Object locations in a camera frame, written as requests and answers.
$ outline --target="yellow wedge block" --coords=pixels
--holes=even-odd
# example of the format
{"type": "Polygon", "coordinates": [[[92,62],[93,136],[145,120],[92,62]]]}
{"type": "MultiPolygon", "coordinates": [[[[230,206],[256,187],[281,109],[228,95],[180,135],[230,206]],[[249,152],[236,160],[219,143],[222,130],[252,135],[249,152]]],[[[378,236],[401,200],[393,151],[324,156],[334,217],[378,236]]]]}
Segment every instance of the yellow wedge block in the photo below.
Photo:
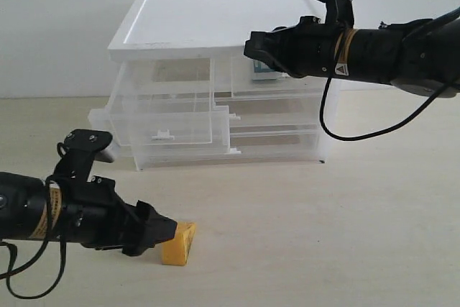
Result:
{"type": "Polygon", "coordinates": [[[162,243],[162,264],[185,266],[195,235],[195,223],[178,223],[174,239],[162,243]]]}

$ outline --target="white tray lid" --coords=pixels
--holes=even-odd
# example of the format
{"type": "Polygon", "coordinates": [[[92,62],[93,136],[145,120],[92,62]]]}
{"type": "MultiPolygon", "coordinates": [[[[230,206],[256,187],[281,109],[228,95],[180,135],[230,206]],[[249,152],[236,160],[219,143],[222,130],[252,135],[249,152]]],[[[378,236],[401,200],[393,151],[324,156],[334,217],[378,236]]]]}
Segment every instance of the white tray lid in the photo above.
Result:
{"type": "Polygon", "coordinates": [[[241,53],[251,31],[323,16],[315,0],[135,0],[111,44],[114,61],[241,53]]]}

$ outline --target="table surface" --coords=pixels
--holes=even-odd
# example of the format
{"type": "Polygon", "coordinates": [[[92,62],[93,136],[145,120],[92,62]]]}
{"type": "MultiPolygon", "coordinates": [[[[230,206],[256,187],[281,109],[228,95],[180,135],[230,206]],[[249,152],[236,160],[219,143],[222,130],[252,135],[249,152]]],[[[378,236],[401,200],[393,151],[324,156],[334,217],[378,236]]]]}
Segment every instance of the table surface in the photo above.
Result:
{"type": "MultiPolygon", "coordinates": [[[[422,98],[396,90],[348,91],[338,132],[400,121],[422,98]]],[[[1,306],[458,306],[460,150],[458,99],[439,100],[400,131],[334,142],[324,165],[266,162],[134,171],[129,159],[98,163],[126,201],[152,203],[198,231],[186,267],[69,245],[61,284],[41,301],[1,306]]],[[[87,127],[104,98],[0,100],[0,171],[43,178],[55,144],[87,127]]],[[[16,242],[19,261],[38,244],[16,242]]],[[[1,249],[0,267],[7,253],[1,249]]],[[[13,279],[20,293],[46,289],[58,246],[13,279]]]]}

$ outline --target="plastic drawer organizer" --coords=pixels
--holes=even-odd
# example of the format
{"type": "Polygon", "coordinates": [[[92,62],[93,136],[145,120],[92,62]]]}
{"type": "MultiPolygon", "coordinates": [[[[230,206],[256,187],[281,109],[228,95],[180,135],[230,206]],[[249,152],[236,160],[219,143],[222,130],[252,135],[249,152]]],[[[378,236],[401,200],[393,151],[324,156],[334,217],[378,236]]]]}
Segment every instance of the plastic drawer organizer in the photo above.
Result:
{"type": "MultiPolygon", "coordinates": [[[[294,79],[243,56],[252,30],[318,15],[310,0],[136,0],[109,46],[120,63],[94,129],[110,131],[138,170],[168,162],[325,160],[318,120],[326,80],[294,79]]],[[[339,82],[331,84],[333,126],[339,82]]]]}

